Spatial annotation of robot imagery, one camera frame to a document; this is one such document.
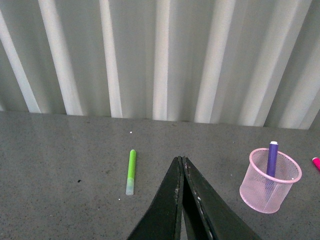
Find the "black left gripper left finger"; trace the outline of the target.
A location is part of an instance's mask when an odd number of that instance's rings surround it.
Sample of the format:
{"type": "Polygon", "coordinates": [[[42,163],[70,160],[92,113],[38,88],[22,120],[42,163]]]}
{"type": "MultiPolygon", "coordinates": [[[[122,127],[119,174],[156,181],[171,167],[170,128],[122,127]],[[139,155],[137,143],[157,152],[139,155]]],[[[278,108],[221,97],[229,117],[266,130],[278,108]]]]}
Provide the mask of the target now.
{"type": "Polygon", "coordinates": [[[170,164],[149,208],[130,233],[129,240],[179,240],[184,191],[182,158],[170,164]]]}

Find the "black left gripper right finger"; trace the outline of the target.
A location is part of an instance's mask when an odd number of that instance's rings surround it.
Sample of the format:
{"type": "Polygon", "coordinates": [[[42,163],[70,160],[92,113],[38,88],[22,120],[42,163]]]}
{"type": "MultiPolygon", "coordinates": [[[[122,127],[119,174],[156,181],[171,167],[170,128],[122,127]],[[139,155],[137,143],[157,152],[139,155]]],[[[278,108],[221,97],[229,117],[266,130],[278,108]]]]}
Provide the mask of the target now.
{"type": "Polygon", "coordinates": [[[183,215],[189,240],[260,240],[220,197],[195,165],[182,158],[183,215]]]}

